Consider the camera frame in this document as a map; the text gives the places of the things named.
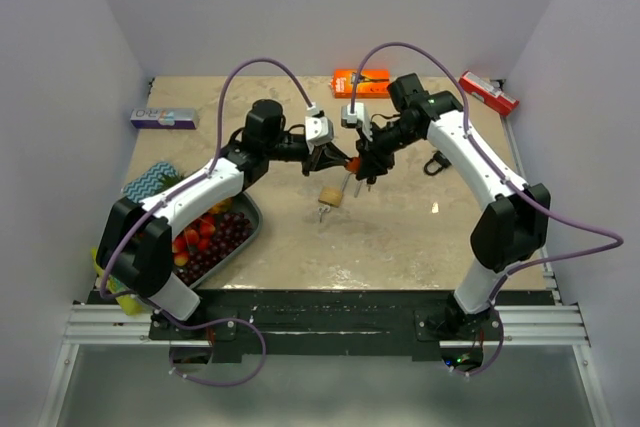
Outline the black padlock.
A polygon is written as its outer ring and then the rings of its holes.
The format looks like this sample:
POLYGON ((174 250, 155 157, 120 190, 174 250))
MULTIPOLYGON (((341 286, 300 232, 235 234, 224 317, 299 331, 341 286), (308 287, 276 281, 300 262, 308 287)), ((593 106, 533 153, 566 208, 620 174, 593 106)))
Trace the black padlock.
POLYGON ((440 151, 436 150, 432 157, 424 164, 425 175, 433 177, 448 169, 451 166, 449 159, 440 151))

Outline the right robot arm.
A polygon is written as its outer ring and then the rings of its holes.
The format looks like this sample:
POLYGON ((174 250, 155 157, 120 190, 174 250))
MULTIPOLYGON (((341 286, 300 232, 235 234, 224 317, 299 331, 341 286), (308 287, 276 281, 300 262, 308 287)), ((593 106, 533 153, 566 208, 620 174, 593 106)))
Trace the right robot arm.
POLYGON ((398 116, 383 127, 371 121, 360 102, 341 111, 342 126, 359 135, 356 177, 374 183, 394 167, 396 152, 426 140, 470 188, 482 210, 470 236, 474 259, 449 296, 440 327, 466 340, 488 318, 493 290, 507 268, 544 246, 548 219, 534 206, 549 207, 551 196, 543 184, 530 185, 513 172, 483 139, 473 140, 465 132, 463 106, 451 92, 431 94, 415 74, 397 78, 388 92, 398 116))

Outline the silver keys of brass padlock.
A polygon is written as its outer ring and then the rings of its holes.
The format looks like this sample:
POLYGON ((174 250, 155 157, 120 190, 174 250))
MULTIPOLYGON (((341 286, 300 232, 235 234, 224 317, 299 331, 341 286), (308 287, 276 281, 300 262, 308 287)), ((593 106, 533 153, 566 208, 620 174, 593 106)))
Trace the silver keys of brass padlock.
POLYGON ((321 204, 318 207, 318 221, 320 223, 323 222, 324 217, 331 211, 332 207, 330 205, 321 204))

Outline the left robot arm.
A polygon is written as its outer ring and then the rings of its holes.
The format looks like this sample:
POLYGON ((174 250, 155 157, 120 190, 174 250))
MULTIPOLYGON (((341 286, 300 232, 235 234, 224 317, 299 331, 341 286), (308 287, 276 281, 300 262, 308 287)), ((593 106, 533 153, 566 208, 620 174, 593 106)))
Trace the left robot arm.
POLYGON ((285 129, 282 106, 256 101, 243 128, 219 156, 178 184, 140 202, 124 197, 109 213, 96 261, 132 293, 172 316, 185 339, 200 337, 207 315, 199 296, 173 271, 172 243, 216 203, 232 198, 263 177, 272 161, 298 162, 304 175, 350 162, 333 142, 333 124, 316 106, 307 110, 304 130, 285 129))

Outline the black-headed keys of orange padlock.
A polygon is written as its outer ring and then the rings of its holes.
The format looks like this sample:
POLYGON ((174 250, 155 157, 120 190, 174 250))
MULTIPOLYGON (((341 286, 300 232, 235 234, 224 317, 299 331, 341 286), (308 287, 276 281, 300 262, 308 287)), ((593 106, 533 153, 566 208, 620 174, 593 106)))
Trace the black-headed keys of orange padlock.
POLYGON ((376 184, 376 181, 377 181, 376 177, 369 177, 366 179, 366 186, 367 186, 368 192, 372 190, 372 187, 376 184))

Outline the orange padlock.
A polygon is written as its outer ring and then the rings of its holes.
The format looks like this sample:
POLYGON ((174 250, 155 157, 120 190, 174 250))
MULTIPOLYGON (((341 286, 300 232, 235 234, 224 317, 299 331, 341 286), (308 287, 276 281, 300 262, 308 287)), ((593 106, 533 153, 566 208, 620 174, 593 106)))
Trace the orange padlock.
POLYGON ((354 157, 347 162, 347 164, 345 165, 345 168, 350 173, 356 174, 359 171, 360 164, 361 164, 361 158, 354 157))

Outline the brass padlock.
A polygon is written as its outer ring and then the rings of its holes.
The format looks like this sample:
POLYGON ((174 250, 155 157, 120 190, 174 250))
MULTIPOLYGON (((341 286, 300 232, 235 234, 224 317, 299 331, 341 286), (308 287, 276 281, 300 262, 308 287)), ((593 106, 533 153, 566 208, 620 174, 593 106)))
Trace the brass padlock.
POLYGON ((342 180, 339 187, 325 186, 322 188, 318 202, 321 211, 329 211, 333 208, 339 208, 344 199, 345 191, 349 182, 355 178, 355 174, 348 172, 342 180))

